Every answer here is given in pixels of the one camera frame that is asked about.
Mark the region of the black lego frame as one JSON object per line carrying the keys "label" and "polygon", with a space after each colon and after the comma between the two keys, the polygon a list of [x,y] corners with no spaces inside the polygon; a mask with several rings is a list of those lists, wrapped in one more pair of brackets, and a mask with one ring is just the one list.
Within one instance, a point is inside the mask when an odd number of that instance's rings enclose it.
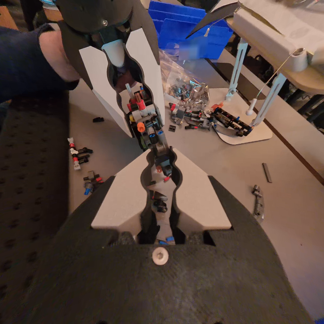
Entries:
{"label": "black lego frame", "polygon": [[215,124],[223,124],[226,128],[238,130],[238,135],[242,137],[248,136],[253,130],[253,127],[241,121],[239,117],[235,117],[223,109],[216,109],[211,113],[210,118]]}

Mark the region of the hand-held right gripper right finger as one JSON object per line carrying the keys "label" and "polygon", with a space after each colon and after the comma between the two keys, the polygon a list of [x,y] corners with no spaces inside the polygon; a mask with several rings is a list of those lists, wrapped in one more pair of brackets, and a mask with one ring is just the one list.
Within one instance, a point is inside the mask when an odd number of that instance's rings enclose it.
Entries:
{"label": "hand-held right gripper right finger", "polygon": [[212,185],[213,177],[172,147],[172,235],[184,244],[192,234],[228,230],[231,222]]}

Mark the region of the dark grey flat lego tile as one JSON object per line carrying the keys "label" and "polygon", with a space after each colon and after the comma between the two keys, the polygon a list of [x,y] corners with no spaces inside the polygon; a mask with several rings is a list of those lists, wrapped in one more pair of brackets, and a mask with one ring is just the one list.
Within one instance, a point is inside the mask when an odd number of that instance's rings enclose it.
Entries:
{"label": "dark grey flat lego tile", "polygon": [[262,167],[263,167],[267,182],[268,183],[273,183],[267,163],[262,163]]}

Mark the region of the silver metal bar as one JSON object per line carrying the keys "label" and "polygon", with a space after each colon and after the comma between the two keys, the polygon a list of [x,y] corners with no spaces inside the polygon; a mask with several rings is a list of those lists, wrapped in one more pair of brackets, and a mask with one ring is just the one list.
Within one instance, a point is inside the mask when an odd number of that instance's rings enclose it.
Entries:
{"label": "silver metal bar", "polygon": [[231,101],[234,94],[237,92],[238,79],[239,79],[241,68],[242,68],[244,58],[245,58],[245,55],[247,52],[247,48],[248,48],[248,43],[243,38],[241,38],[240,42],[238,44],[238,47],[237,47],[236,61],[235,61],[235,65],[233,68],[228,93],[225,97],[225,100],[227,102]]}
{"label": "silver metal bar", "polygon": [[266,113],[268,112],[270,106],[274,102],[285,81],[286,77],[282,73],[279,73],[274,79],[272,87],[270,88],[270,91],[266,96],[265,101],[263,102],[256,118],[253,119],[250,123],[250,127],[258,126],[265,119]]}

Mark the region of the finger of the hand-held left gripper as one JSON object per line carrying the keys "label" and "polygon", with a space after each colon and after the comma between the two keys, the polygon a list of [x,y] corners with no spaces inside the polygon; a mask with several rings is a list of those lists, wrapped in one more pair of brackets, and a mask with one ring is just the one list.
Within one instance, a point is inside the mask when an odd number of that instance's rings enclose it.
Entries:
{"label": "finger of the hand-held left gripper", "polygon": [[165,125],[165,102],[161,79],[161,68],[156,62],[142,28],[132,31],[126,42],[128,56],[141,68],[143,82],[150,90],[153,103],[159,109],[162,124]]}
{"label": "finger of the hand-held left gripper", "polygon": [[108,111],[112,119],[131,138],[133,133],[125,119],[125,112],[122,109],[119,93],[112,87],[108,79],[109,62],[106,54],[92,46],[80,49],[83,64],[92,85],[92,92],[99,99],[101,104]]}

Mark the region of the clear bag of lego parts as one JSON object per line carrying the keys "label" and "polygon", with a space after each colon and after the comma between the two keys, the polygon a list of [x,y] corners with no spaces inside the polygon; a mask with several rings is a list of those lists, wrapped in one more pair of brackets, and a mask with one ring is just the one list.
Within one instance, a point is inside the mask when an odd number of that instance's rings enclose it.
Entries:
{"label": "clear bag of lego parts", "polygon": [[165,51],[159,50],[159,58],[165,107],[169,103],[193,110],[207,107],[210,101],[207,83],[198,81]]}

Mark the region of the grey lego assembly red axles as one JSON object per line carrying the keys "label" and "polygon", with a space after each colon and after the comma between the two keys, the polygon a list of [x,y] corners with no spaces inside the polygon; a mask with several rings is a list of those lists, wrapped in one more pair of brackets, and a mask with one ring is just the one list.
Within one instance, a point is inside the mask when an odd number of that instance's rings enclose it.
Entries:
{"label": "grey lego assembly red axles", "polygon": [[214,122],[202,110],[193,111],[182,104],[169,103],[171,121],[175,125],[182,125],[184,122],[199,126],[201,129],[211,130]]}

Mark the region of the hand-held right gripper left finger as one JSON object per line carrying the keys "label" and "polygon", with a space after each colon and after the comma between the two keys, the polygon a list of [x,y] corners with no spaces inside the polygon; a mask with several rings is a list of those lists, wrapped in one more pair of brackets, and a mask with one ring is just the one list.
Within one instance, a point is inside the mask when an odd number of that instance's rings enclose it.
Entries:
{"label": "hand-held right gripper left finger", "polygon": [[153,223],[150,183],[153,151],[147,150],[119,171],[91,223],[93,229],[109,229],[137,236]]}

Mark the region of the dark chair frames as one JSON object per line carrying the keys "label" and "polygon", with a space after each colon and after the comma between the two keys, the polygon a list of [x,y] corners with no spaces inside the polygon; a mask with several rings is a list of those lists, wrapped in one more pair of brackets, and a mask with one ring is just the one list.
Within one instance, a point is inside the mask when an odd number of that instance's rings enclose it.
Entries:
{"label": "dark chair frames", "polygon": [[302,101],[303,105],[297,112],[312,124],[317,130],[323,133],[324,130],[324,95],[312,95],[300,89],[296,89],[290,94],[286,103],[292,107],[297,107],[297,102]]}

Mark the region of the blue plastic bin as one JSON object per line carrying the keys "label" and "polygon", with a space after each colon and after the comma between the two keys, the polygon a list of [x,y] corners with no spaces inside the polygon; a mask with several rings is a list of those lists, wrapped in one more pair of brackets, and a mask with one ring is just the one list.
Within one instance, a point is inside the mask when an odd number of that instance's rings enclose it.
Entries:
{"label": "blue plastic bin", "polygon": [[159,49],[181,60],[218,59],[233,34],[220,20],[186,38],[205,17],[203,9],[150,1],[148,13],[156,28]]}

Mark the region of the person's left forearm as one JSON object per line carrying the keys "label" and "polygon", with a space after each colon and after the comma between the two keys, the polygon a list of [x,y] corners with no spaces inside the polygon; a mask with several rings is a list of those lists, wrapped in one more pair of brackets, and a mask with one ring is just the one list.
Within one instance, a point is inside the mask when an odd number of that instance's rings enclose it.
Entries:
{"label": "person's left forearm", "polygon": [[1,103],[36,92],[73,90],[79,80],[60,30],[49,24],[30,32],[0,28]]}

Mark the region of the black lego axle assembly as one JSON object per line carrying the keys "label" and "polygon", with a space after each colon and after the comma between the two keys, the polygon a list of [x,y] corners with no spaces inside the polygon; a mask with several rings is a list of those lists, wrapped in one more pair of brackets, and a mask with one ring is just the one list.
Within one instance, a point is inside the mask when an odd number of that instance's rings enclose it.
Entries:
{"label": "black lego axle assembly", "polygon": [[81,164],[89,162],[89,158],[91,154],[93,154],[93,150],[87,147],[77,149],[75,147],[75,141],[72,137],[68,138],[67,141],[69,143],[69,150],[73,161],[73,169],[75,171],[79,171],[81,170]]}

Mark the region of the dark grey curved lego panel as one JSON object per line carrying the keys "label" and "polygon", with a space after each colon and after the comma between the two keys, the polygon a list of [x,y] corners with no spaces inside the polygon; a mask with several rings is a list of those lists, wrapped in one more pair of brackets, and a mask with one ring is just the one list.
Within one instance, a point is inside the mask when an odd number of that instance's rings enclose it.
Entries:
{"label": "dark grey curved lego panel", "polygon": [[232,129],[232,128],[226,128],[223,124],[214,124],[213,129],[216,131],[216,133],[224,136],[229,137],[242,137],[241,135],[238,135],[238,130]]}

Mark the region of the lego car chassis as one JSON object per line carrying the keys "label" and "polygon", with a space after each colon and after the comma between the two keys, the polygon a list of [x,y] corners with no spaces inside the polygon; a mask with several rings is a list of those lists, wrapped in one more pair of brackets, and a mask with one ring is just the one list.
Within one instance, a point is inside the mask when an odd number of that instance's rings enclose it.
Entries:
{"label": "lego car chassis", "polygon": [[132,90],[129,83],[126,83],[125,87],[130,96],[127,104],[129,110],[127,119],[132,132],[144,152],[152,150],[156,171],[163,173],[163,182],[166,183],[172,177],[172,165],[159,109],[143,86],[140,86],[140,90],[136,92]]}

